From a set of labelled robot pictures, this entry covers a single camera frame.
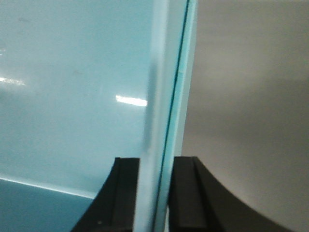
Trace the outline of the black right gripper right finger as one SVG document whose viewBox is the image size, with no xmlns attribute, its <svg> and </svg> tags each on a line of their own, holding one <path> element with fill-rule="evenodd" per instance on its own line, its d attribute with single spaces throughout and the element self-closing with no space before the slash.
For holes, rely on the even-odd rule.
<svg viewBox="0 0 309 232">
<path fill-rule="evenodd" d="M 286 232 L 228 191 L 198 157 L 175 157 L 169 191 L 171 232 Z"/>
</svg>

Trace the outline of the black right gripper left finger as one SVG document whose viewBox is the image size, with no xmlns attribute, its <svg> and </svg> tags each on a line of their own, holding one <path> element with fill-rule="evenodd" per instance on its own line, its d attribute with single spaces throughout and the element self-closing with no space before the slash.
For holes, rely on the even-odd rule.
<svg viewBox="0 0 309 232">
<path fill-rule="evenodd" d="M 132 232 L 139 158 L 116 158 L 104 185 L 73 232 Z"/>
</svg>

